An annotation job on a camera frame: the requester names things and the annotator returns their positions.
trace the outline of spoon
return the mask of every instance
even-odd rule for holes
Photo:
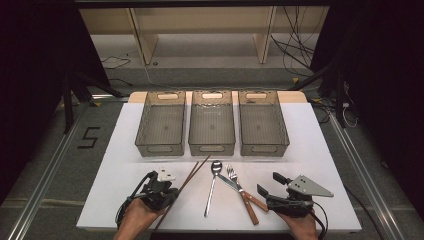
[[[204,214],[205,217],[208,217],[209,207],[211,205],[213,187],[215,185],[215,179],[216,179],[216,176],[218,176],[218,174],[221,172],[221,170],[222,170],[222,162],[219,161],[219,160],[213,161],[212,164],[211,164],[211,171],[212,171],[212,174],[213,174],[213,179],[212,179],[211,190],[209,192],[208,203],[206,204],[206,209],[205,209],[205,214]]]

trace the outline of fork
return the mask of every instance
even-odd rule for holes
[[[250,219],[252,220],[253,225],[256,225],[259,223],[258,218],[256,217],[255,212],[253,211],[252,205],[250,205],[250,199],[246,195],[246,192],[243,190],[243,188],[240,185],[238,176],[236,172],[234,171],[233,167],[231,165],[226,165],[225,169],[227,170],[228,177],[237,184],[238,191],[241,195],[241,198],[243,199],[244,205],[246,206],[247,212],[249,213]]]

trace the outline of white tabletop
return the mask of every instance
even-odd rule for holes
[[[172,182],[172,187],[180,188],[195,162],[205,159],[191,156],[187,144],[188,127],[186,127],[184,156],[142,157],[134,142],[143,106],[142,103],[124,104],[77,227],[87,230],[115,230],[115,215],[119,206],[147,173],[164,167],[177,177]],[[190,116],[189,105],[187,109],[187,116]],[[287,196],[287,186],[274,181],[273,172],[291,179],[300,174],[307,176],[334,193],[333,198],[313,197],[314,201],[326,211],[329,221],[328,231],[346,233],[360,231],[361,226],[343,188],[311,105],[284,103],[281,104],[281,109],[290,139],[290,146],[283,157],[240,156],[239,134],[236,131],[234,156],[212,156],[185,186],[159,230],[264,233],[288,231],[288,226],[273,211],[266,213],[252,204],[259,219],[259,224],[254,226],[239,193],[220,179],[217,179],[215,184],[209,216],[207,218],[203,216],[212,182],[210,163],[219,159],[224,164],[231,163],[243,188],[263,202],[265,199],[257,193],[256,184],[267,189],[271,195]],[[234,104],[234,116],[238,116],[237,104]],[[234,120],[235,129],[238,129],[237,117]],[[317,217],[325,224],[322,210],[317,206],[314,209]]]

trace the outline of hand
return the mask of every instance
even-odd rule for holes
[[[122,223],[114,239],[135,239],[140,233],[148,229],[164,212],[165,209],[154,211],[147,207],[141,199],[135,198],[125,210]]]
[[[310,214],[304,218],[292,218],[282,213],[277,213],[277,215],[287,223],[297,240],[318,239],[315,219]]]

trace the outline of clear plastic bin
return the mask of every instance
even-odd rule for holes
[[[143,157],[184,155],[185,92],[148,92],[135,145]]]
[[[239,91],[242,156],[282,157],[290,144],[276,91]]]
[[[193,156],[232,156],[235,146],[231,91],[194,91],[188,143]]]

